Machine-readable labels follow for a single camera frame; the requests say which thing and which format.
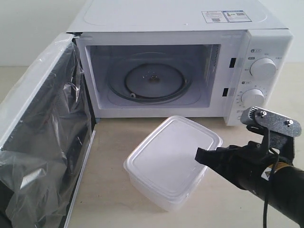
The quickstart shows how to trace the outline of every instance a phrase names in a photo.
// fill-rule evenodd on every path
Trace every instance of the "screw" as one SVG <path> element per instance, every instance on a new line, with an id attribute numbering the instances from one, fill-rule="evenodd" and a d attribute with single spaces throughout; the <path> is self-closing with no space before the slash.
<path id="1" fill-rule="evenodd" d="M 260 112 L 260 116 L 263 118 L 264 116 L 266 116 L 267 115 L 267 112 L 266 111 L 261 111 Z"/>
<path id="2" fill-rule="evenodd" d="M 287 127 L 290 127 L 290 125 L 294 124 L 293 120 L 287 120 L 286 121 Z"/>

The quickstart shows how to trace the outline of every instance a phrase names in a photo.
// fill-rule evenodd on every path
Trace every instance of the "open microwave door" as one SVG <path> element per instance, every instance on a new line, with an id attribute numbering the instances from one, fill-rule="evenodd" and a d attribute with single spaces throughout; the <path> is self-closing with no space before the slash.
<path id="1" fill-rule="evenodd" d="M 92 133 L 74 36 L 60 34 L 0 104 L 0 217 L 12 227 L 67 219 Z"/>

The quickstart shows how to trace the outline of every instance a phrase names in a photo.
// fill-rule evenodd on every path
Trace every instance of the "glass turntable plate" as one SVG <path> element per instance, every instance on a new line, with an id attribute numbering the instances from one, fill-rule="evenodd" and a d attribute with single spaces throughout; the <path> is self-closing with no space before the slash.
<path id="1" fill-rule="evenodd" d="M 111 90 L 136 102 L 177 99 L 191 85 L 190 66 L 164 53 L 140 53 L 115 62 L 108 72 Z"/>

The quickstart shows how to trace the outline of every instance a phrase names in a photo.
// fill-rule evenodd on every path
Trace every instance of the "power knob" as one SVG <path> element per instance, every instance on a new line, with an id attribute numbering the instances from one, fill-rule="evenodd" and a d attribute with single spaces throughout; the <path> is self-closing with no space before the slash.
<path id="1" fill-rule="evenodd" d="M 264 95 L 259 89 L 250 89 L 243 93 L 241 101 L 245 108 L 250 108 L 252 106 L 261 106 L 264 101 Z"/>
<path id="2" fill-rule="evenodd" d="M 276 75 L 276 65 L 269 58 L 260 58 L 250 67 L 250 73 L 257 79 L 267 79 Z"/>

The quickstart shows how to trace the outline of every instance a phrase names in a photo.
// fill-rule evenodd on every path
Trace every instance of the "white plastic container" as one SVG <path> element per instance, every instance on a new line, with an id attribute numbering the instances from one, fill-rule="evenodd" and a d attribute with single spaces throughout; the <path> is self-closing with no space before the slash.
<path id="1" fill-rule="evenodd" d="M 159 207 L 178 210 L 195 190 L 207 167 L 194 160 L 197 148 L 215 150 L 222 139 L 208 128 L 172 116 L 126 159 L 132 185 Z"/>

